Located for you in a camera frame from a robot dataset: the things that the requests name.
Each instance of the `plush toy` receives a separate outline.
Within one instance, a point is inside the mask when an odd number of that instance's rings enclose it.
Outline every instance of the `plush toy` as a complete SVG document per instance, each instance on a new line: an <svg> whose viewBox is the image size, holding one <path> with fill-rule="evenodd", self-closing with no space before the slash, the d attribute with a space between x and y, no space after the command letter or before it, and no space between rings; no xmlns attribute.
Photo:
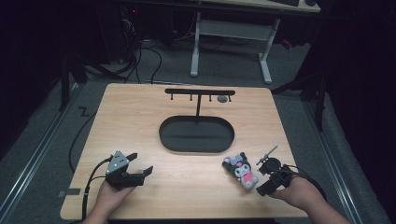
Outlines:
<svg viewBox="0 0 396 224"><path fill-rule="evenodd" d="M222 165L241 182L245 189L253 189L259 178L251 173L251 166L245 152L236 155L235 159L225 157Z"/></svg>

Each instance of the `desk leg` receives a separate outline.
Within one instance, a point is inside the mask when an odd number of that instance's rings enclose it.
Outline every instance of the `desk leg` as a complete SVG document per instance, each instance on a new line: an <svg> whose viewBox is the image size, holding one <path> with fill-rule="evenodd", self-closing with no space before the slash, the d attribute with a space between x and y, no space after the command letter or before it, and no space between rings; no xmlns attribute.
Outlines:
<svg viewBox="0 0 396 224"><path fill-rule="evenodd" d="M280 19L275 20L274 25L271 29L271 32L268 36L267 46L265 47L265 51L264 51L264 53L259 54L260 65L262 66L262 75L264 76L264 82L266 84L272 83L271 74L270 74L270 71L268 69L268 64L267 64L267 56L268 56L271 46L274 42L274 38L275 38L277 27L279 26L279 23L280 23Z"/></svg>
<svg viewBox="0 0 396 224"><path fill-rule="evenodd" d="M195 24L195 43L194 43L194 51L192 52L192 61L191 61L191 77L198 76L198 63L199 63L199 35L201 28L201 12L197 12L197 22Z"/></svg>

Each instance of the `small gray object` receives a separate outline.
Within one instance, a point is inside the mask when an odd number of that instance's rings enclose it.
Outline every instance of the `small gray object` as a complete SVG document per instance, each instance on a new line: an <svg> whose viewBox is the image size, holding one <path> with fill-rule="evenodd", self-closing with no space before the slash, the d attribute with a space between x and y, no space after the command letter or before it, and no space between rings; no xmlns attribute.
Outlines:
<svg viewBox="0 0 396 224"><path fill-rule="evenodd" d="M219 96L218 96L218 101L219 101L220 103L227 103L227 102L228 102L228 97L225 96L225 95L219 95Z"/></svg>

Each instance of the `black cord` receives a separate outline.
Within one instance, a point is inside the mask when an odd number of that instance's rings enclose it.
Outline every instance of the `black cord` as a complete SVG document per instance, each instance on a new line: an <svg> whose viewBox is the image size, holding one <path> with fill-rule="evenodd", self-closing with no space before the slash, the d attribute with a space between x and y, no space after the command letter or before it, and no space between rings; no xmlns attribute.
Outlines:
<svg viewBox="0 0 396 224"><path fill-rule="evenodd" d="M72 145L71 145L70 148L69 148L69 157L68 157L68 160L69 160L69 167L70 167L70 169L72 170L73 173L76 171L76 169L73 167L73 164L72 164L72 150L73 150L74 144L77 142L77 139L78 139L79 135L81 134L82 130L85 128L85 126L88 124L88 122L90 122L90 120L91 120L93 117L95 117L96 113L97 113L97 112L93 113L93 114L85 121L85 123L81 126L81 128L79 128L78 133L76 134L76 136L75 136L75 138L74 138L74 140L73 140L73 143L72 143Z"/></svg>
<svg viewBox="0 0 396 224"><path fill-rule="evenodd" d="M269 168L268 168L268 171L271 171L271 172L279 172L279 173L285 173L285 174L291 174L291 175L298 175L298 176L300 176L300 177L302 177L302 178L305 178L305 179L311 178L311 177L309 177L309 175L300 174L300 173L297 173L297 172L294 172L294 171L274 170L274 169L269 169Z"/></svg>
<svg viewBox="0 0 396 224"><path fill-rule="evenodd" d="M92 179L92 181L95 180L95 179L99 179L99 178L106 178L106 176L105 176L105 175L96 176L96 177L94 177L94 178Z"/></svg>
<svg viewBox="0 0 396 224"><path fill-rule="evenodd" d="M136 70L136 78L137 78L137 83L141 83L141 81L140 81L140 77L139 77L139 75L137 74L137 66L140 64L140 59L142 58L142 48L139 48L139 59L137 60L137 63L136 63L136 65L134 66L134 68L131 70L131 72L128 74L128 76L125 78L125 81L124 81L124 83L126 83L127 81L128 81L128 79L129 79L129 77L131 76L131 74L132 74L132 72L134 71L134 70Z"/></svg>
<svg viewBox="0 0 396 224"><path fill-rule="evenodd" d="M192 37L195 37L195 35L190 35L182 39L174 40L173 43L181 47L191 46L194 44L194 40L191 40Z"/></svg>
<svg viewBox="0 0 396 224"><path fill-rule="evenodd" d="M202 38L203 40L204 39L219 39L219 43L218 43L218 45L217 46L215 46L214 48L205 48L204 46L203 46L203 44L200 44L199 45L199 47L201 48L201 49L206 49L206 50L214 50L214 49L218 49L218 48L220 48L221 46L222 46L222 44L223 44L223 38L222 37L217 37L217 36L215 36L215 37L213 37L213 36L210 36L210 37L208 37L208 36L206 36L206 38Z"/></svg>
<svg viewBox="0 0 396 224"><path fill-rule="evenodd" d="M111 159L113 159L113 156L110 156L109 158L99 162L99 164L97 164L96 167L93 169L90 179L88 179L87 186L85 187L85 190L84 190L84 196L82 198L82 219L81 220L85 220L85 218L87 217L87 203L88 203L88 194L90 193L90 184L95 179L95 178L93 178L93 176L95 175L96 170L101 165L103 165L106 162L110 162Z"/></svg>
<svg viewBox="0 0 396 224"><path fill-rule="evenodd" d="M163 63L163 57L161 56L161 54L157 51L155 51L154 49L146 49L146 50L150 50L154 53L156 53L159 57L160 57L160 63L157 66L157 69L155 69L154 73L151 75L151 85L154 84L154 76L157 73L157 71L160 69L161 64Z"/></svg>
<svg viewBox="0 0 396 224"><path fill-rule="evenodd" d="M306 171L304 171L303 169L301 169L300 167L297 167L297 166L294 166L294 165L287 165L287 166L296 168L297 170L303 172L306 176L309 177L308 173Z"/></svg>
<svg viewBox="0 0 396 224"><path fill-rule="evenodd" d="M230 41L230 40L227 40L227 39L223 39L223 41L224 41L225 43L232 44L232 45L245 46L245 45L249 44L250 42L255 43L255 42L257 42L258 40L250 39L250 40L248 40L248 41L246 41L246 42L244 42L244 43L237 43L237 42L233 42L233 41Z"/></svg>

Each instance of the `wrist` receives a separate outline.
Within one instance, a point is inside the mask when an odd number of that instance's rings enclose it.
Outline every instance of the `wrist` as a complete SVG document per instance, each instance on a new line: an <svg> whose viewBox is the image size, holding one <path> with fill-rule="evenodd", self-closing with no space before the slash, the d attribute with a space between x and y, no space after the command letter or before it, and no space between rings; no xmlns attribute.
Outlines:
<svg viewBox="0 0 396 224"><path fill-rule="evenodd" d="M327 202L311 203L304 210L313 223L326 224L347 224L349 223L343 216L335 211Z"/></svg>
<svg viewBox="0 0 396 224"><path fill-rule="evenodd" d="M106 224L109 214L102 211L101 209L94 207L87 218L84 220L84 224Z"/></svg>
<svg viewBox="0 0 396 224"><path fill-rule="evenodd" d="M324 199L314 199L301 204L300 209L304 210L308 215L316 213L318 210L327 208L329 204Z"/></svg>

